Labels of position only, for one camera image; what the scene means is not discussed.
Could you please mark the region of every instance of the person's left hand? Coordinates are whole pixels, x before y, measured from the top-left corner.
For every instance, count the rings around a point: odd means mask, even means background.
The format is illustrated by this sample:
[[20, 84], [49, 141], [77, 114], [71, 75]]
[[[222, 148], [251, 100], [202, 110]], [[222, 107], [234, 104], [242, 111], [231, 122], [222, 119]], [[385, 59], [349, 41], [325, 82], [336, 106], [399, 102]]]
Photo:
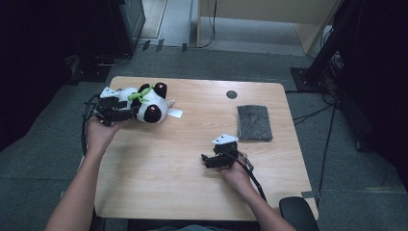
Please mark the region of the person's left hand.
[[123, 128], [126, 123], [127, 120], [120, 121], [108, 127], [101, 123], [96, 116], [93, 116], [89, 120], [87, 128], [88, 152], [103, 155], [116, 132]]

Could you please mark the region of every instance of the stuffed panda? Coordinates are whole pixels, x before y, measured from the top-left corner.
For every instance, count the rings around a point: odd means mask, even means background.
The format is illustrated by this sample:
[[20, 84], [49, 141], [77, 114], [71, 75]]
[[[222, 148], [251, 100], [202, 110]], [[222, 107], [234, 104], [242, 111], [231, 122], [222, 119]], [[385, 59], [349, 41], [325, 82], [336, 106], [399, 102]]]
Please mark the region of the stuffed panda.
[[166, 103], [167, 85], [157, 83], [154, 87], [149, 84], [142, 85], [138, 93], [132, 94], [132, 108], [134, 117], [141, 122], [160, 123], [166, 116], [168, 105]]

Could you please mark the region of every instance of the person's hand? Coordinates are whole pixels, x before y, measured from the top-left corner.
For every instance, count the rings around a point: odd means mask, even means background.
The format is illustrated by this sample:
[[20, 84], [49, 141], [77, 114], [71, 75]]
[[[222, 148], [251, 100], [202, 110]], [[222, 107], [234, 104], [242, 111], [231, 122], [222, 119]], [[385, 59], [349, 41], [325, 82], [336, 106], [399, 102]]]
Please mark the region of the person's hand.
[[[239, 155], [238, 161], [246, 166], [246, 162], [241, 155]], [[235, 162], [229, 169], [219, 167], [217, 168], [217, 171], [238, 193], [245, 193], [246, 190], [253, 189], [248, 173], [246, 173], [239, 163]]]
[[123, 128], [126, 123], [126, 120], [120, 121], [108, 127], [102, 124], [96, 116], [93, 116], [87, 127], [88, 152], [103, 155], [116, 132]]

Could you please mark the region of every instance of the gray felt pad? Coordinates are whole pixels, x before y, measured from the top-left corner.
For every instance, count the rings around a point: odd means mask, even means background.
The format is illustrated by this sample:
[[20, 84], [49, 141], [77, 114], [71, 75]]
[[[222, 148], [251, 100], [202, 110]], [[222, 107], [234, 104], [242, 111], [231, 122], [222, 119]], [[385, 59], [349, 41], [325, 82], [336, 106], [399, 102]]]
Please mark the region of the gray felt pad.
[[247, 141], [271, 141], [268, 109], [260, 105], [238, 106], [238, 138]]

